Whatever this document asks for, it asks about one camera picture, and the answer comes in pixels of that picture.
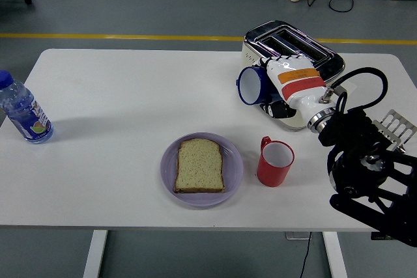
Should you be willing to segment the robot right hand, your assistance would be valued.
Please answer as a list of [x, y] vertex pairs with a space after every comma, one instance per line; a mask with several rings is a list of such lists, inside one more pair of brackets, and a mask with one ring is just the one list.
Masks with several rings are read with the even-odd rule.
[[335, 103], [322, 103], [326, 84], [312, 62], [300, 55], [260, 58], [256, 63], [276, 87], [285, 103], [295, 109], [305, 125], [322, 111], [333, 111]]

